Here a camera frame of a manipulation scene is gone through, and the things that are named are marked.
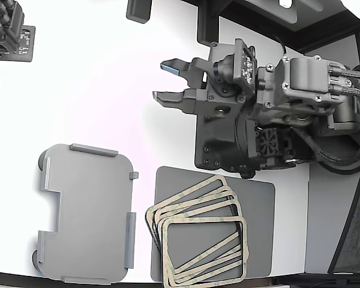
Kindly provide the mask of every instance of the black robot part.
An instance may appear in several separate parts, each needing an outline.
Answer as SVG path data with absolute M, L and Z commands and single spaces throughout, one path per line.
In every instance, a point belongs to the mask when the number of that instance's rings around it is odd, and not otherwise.
M 360 148 L 353 151 L 351 145 L 351 157 L 339 156 L 334 152 L 344 147 L 337 149 L 331 141 L 349 137 L 360 147 L 360 72 L 319 55 L 284 54 L 276 66 L 257 67 L 255 55 L 254 47 L 236 39 L 235 45 L 213 43 L 208 61 L 161 64 L 190 87 L 154 92 L 154 98 L 164 107 L 197 115 L 196 167 L 252 178 L 262 169 L 360 161 Z
M 22 7 L 14 0 L 0 0 L 0 60 L 30 62 L 35 28 L 24 29 Z

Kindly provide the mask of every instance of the gray housing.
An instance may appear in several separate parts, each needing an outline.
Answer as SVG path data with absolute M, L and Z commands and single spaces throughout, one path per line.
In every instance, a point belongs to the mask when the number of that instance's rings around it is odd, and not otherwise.
M 117 151 L 58 144 L 39 159 L 41 190 L 60 193 L 58 231 L 39 231 L 35 267 L 66 283 L 111 284 L 133 268 L 138 173 Z

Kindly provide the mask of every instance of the gray pad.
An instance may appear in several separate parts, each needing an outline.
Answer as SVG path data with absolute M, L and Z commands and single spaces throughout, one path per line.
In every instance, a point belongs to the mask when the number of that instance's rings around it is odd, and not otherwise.
M 60 193 L 58 231 L 38 233 L 35 267 L 66 283 L 111 284 L 133 268 L 135 215 L 129 159 L 117 151 L 55 145 L 39 160 L 41 189 Z
M 212 175 L 172 167 L 161 167 L 157 170 L 155 204 L 177 194 L 197 183 L 210 178 Z M 267 277 L 272 268 L 272 248 L 274 234 L 275 187 L 271 183 L 226 177 L 228 186 L 237 194 L 241 205 L 242 215 L 247 221 L 248 249 L 250 252 L 247 262 L 247 278 Z M 181 199 L 184 202 L 218 188 L 212 184 Z M 229 216 L 222 209 L 198 215 Z M 168 231 L 169 255 L 175 267 L 191 260 L 194 256 L 204 252 L 236 230 L 233 223 L 204 224 L 204 225 L 176 225 Z M 232 241 L 219 254 L 233 248 L 239 242 Z M 156 282 L 162 282 L 161 256 L 156 245 L 152 243 L 151 277 Z M 238 278 L 240 268 L 232 269 L 209 279 L 218 281 Z

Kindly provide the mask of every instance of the stack of gaskets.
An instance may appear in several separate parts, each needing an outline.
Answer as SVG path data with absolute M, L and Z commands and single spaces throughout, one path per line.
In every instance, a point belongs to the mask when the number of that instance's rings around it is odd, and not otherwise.
M 202 194 L 202 196 L 199 193 L 199 197 L 191 200 L 182 201 L 186 196 L 187 199 L 190 199 L 192 194 L 197 194 L 195 192 L 200 192 L 200 189 L 205 191 L 207 185 L 217 181 L 221 182 L 219 188 Z M 217 211 L 223 207 L 229 207 L 232 216 L 201 217 L 201 214 L 208 211 Z M 212 176 L 150 207 L 145 217 L 154 243 L 161 253 L 164 287 L 207 288 L 239 283 L 245 278 L 249 256 L 247 223 L 242 216 L 236 193 L 227 185 L 227 181 L 223 176 Z M 189 261 L 181 266 L 174 267 L 172 264 L 174 259 L 169 254 L 169 246 L 171 246 L 171 243 L 169 243 L 169 226 L 186 224 L 185 228 L 187 228 L 188 225 L 214 225 L 218 223 L 230 223 L 231 225 L 235 223 L 236 232 L 231 235 L 222 235 L 223 240 L 221 242 L 205 249 L 200 254 L 193 255 Z M 185 238 L 192 237 L 192 235 L 189 235 L 190 233 L 186 233 L 186 229 L 184 231 Z M 219 233 L 218 229 L 212 229 L 211 231 L 211 233 Z M 229 250 L 224 249 L 234 239 L 239 240 L 239 244 L 229 248 Z M 216 280 L 217 275 L 221 277 L 220 274 L 237 267 L 240 269 L 240 277 Z

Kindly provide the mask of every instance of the white table surface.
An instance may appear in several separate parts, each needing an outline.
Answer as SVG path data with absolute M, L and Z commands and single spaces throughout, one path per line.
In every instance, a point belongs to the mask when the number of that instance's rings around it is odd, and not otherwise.
M 162 108 L 152 91 L 186 88 L 184 79 L 160 70 L 161 61 L 208 57 L 196 41 L 197 8 L 154 0 L 150 21 L 141 25 L 125 18 L 127 0 L 20 3 L 25 24 L 37 30 L 32 63 L 0 62 L 0 272 L 41 276 L 31 255 L 38 231 L 56 229 L 58 198 L 39 190 L 37 160 L 54 144 L 80 143 L 117 150 L 140 172 L 132 203 L 135 267 L 123 281 L 152 282 L 143 216 L 154 202 L 156 170 L 197 170 L 196 117 Z M 256 47 L 260 65 L 281 58 L 278 43 L 226 19 L 220 23 L 220 42 L 243 38 Z M 308 171 L 301 165 L 255 178 L 276 187 L 271 276 L 304 271 Z

